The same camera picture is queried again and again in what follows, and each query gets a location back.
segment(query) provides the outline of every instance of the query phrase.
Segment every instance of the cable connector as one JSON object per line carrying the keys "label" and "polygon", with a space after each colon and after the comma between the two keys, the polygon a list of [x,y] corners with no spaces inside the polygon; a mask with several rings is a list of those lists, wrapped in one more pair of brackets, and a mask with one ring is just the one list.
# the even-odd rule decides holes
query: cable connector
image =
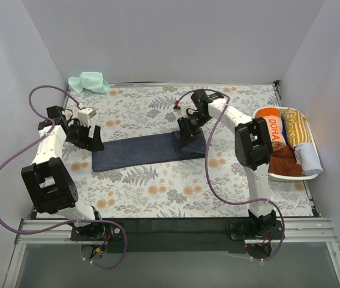
{"label": "cable connector", "polygon": [[174,110],[180,110],[180,107],[179,107],[179,100],[176,100],[176,101],[175,101]]}

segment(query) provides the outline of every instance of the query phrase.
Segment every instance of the brown towel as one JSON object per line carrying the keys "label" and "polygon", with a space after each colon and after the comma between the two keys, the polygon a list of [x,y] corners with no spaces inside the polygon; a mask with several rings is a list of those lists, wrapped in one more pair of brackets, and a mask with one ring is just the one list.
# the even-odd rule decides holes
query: brown towel
{"label": "brown towel", "polygon": [[294,149],[290,147],[290,145],[285,145],[282,149],[273,151],[271,156],[279,157],[279,158],[294,158]]}
{"label": "brown towel", "polygon": [[268,171],[270,173],[282,176],[303,176],[302,166],[296,163],[295,158],[278,158],[271,156],[270,167]]}

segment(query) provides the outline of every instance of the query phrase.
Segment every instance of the floral pattern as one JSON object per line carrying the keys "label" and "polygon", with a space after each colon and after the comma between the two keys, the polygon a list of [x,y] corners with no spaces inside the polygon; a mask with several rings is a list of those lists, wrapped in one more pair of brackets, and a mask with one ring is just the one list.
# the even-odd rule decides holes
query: floral pattern
{"label": "floral pattern", "polygon": [[[112,88],[108,94],[91,91],[71,95],[86,107],[96,109],[92,125],[101,127],[104,142],[178,129],[180,111],[174,101],[197,88],[224,91],[231,103],[252,115],[262,106],[277,105],[271,85],[258,86],[133,86]],[[192,103],[185,97],[180,105]],[[67,108],[77,108],[68,100]],[[214,120],[203,131],[209,136]],[[65,143],[62,159],[74,179],[80,197],[96,207],[102,217],[233,217],[247,216],[248,205],[231,206],[216,199],[207,185],[204,159],[126,167],[93,172],[91,153]],[[234,152],[234,134],[219,124],[213,137],[209,171],[216,192],[229,201],[249,199],[243,167]],[[311,206],[302,183],[270,181],[272,199],[285,216],[311,216]]]}

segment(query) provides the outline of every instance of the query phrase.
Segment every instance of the dark gray cloth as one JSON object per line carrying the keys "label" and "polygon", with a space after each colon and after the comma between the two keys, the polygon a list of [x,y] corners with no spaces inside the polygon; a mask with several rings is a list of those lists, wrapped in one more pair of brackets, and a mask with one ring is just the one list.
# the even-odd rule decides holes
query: dark gray cloth
{"label": "dark gray cloth", "polygon": [[92,153],[94,172],[144,164],[204,158],[203,131],[190,144],[179,149],[179,131],[104,142],[104,150]]}

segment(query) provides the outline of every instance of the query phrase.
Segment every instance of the orange towel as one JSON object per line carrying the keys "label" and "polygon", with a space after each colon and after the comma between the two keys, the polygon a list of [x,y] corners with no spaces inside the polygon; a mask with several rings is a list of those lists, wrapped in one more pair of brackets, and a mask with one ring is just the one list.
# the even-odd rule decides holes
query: orange towel
{"label": "orange towel", "polygon": [[283,124],[279,109],[274,107],[260,109],[256,113],[256,117],[263,117],[266,120],[272,149],[276,151],[285,147],[285,140],[282,135]]}

